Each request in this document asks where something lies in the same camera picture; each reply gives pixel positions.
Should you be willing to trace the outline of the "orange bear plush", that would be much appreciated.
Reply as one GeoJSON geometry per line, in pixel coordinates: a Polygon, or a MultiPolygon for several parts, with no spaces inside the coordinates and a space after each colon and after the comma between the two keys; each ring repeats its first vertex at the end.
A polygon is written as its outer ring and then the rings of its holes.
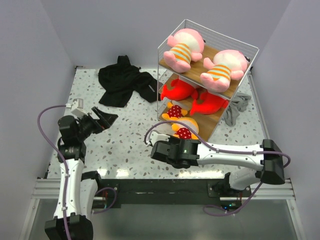
{"type": "Polygon", "coordinates": [[[178,120],[188,114],[186,109],[181,108],[179,105],[173,104],[171,101],[167,103],[168,111],[163,113],[161,117],[166,120],[178,120]]]}
{"type": "Polygon", "coordinates": [[[198,140],[198,137],[191,132],[199,133],[198,123],[191,117],[181,117],[177,120],[179,123],[173,123],[171,128],[174,131],[173,136],[179,139],[198,140]]]}

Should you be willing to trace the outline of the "red whale plush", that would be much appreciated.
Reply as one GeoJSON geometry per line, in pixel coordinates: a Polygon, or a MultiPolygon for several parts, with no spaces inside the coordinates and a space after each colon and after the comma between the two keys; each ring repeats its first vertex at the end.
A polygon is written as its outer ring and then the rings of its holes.
{"type": "Polygon", "coordinates": [[[195,113],[211,115],[216,113],[221,108],[227,108],[229,104],[227,99],[211,94],[208,91],[201,93],[198,97],[198,100],[201,100],[202,102],[198,103],[197,99],[192,102],[192,107],[189,111],[191,116],[193,116],[195,113]]]}

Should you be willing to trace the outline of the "red shark plush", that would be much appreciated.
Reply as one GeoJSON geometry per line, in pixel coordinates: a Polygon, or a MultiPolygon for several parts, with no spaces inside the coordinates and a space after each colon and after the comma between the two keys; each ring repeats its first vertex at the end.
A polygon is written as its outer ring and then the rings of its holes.
{"type": "Polygon", "coordinates": [[[197,87],[191,82],[184,81],[180,78],[172,80],[169,85],[171,89],[168,89],[168,84],[164,84],[160,99],[168,98],[169,100],[181,101],[188,97],[196,100],[199,96],[197,87]]]}

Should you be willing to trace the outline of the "pink striped plush doll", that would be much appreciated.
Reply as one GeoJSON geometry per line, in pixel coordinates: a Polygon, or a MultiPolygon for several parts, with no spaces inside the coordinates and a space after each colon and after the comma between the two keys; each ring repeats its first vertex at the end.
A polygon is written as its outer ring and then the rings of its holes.
{"type": "Polygon", "coordinates": [[[251,59],[234,49],[219,51],[213,60],[206,57],[203,67],[207,72],[200,75],[200,82],[211,91],[223,93],[230,87],[231,81],[243,78],[251,59]]]}
{"type": "Polygon", "coordinates": [[[198,62],[203,58],[205,41],[194,29],[178,30],[168,37],[167,45],[170,46],[170,50],[164,52],[164,62],[177,73],[189,71],[191,62],[198,62]]]}

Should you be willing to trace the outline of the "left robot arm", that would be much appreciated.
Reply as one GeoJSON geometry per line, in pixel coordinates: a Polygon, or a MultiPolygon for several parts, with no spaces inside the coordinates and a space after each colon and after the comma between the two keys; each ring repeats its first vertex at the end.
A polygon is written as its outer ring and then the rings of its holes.
{"type": "Polygon", "coordinates": [[[60,163],[58,203],[53,219],[45,222],[44,231],[50,240],[92,240],[94,238],[92,206],[95,196],[104,190],[97,171],[84,172],[87,147],[92,134],[109,129],[118,115],[91,109],[97,118],[81,108],[61,117],[57,124],[61,137],[53,149],[60,163]]]}

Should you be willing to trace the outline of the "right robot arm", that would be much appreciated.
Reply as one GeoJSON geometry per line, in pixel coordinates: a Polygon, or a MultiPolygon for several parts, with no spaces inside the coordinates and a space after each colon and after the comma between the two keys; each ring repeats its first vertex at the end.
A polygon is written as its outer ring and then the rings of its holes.
{"type": "Polygon", "coordinates": [[[258,182],[268,185],[285,183],[283,158],[286,154],[271,139],[264,139],[261,144],[237,146],[153,132],[147,143],[152,146],[152,159],[176,169],[204,165],[238,166],[237,171],[225,174],[219,186],[230,197],[258,182]]]}

